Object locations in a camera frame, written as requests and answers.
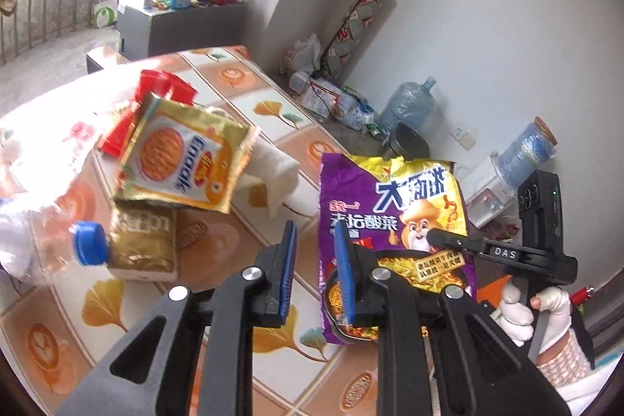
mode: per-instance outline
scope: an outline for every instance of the gloved hand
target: gloved hand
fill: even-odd
[[[548,326],[540,346],[540,354],[552,347],[563,337],[572,325],[570,296],[560,287],[551,286],[540,291],[530,300],[538,310],[550,310]],[[492,312],[492,319],[509,335],[518,347],[533,336],[533,313],[520,303],[520,290],[509,279],[502,290],[498,308]]]

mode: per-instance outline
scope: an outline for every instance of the blue bottle cap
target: blue bottle cap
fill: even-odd
[[[89,221],[78,221],[74,224],[74,251],[83,266],[106,263],[108,245],[102,224]]]

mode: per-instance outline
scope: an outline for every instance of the large blue water bottle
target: large blue water bottle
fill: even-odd
[[[436,108],[436,101],[430,92],[435,84],[435,79],[430,76],[422,85],[407,81],[397,87],[377,120],[386,138],[399,122],[414,131],[422,126],[427,115]]]

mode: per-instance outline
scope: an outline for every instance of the finger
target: finger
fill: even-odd
[[[532,326],[520,326],[514,323],[509,322],[505,316],[501,316],[498,320],[498,326],[511,338],[514,342],[519,340],[521,342],[526,342],[533,336],[533,327]]]
[[[504,301],[498,306],[503,317],[510,323],[520,326],[529,326],[533,322],[533,312],[520,303],[508,304]]]
[[[536,294],[534,299],[539,300],[539,306],[534,308],[570,315],[570,295],[560,287],[554,285],[547,287]]]
[[[502,290],[502,301],[515,304],[520,301],[520,290],[514,285],[512,279],[508,279]]]

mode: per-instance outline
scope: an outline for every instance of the white beard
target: white beard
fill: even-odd
[[[410,231],[408,234],[408,245],[411,251],[420,251],[422,253],[430,253],[431,246],[427,242],[428,229],[423,229],[419,232]]]

